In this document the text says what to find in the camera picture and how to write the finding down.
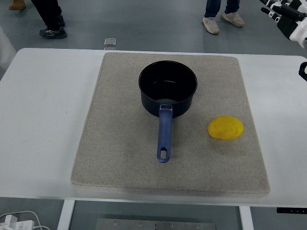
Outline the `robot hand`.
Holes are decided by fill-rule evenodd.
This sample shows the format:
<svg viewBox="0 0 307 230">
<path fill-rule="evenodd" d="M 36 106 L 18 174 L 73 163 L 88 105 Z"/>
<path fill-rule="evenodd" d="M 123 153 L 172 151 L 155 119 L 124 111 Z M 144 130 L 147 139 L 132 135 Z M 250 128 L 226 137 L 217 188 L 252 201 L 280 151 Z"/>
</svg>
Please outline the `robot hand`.
<svg viewBox="0 0 307 230">
<path fill-rule="evenodd" d="M 307 2 L 305 0 L 262 0 L 261 11 L 272 18 L 282 34 L 307 48 Z"/>
</svg>

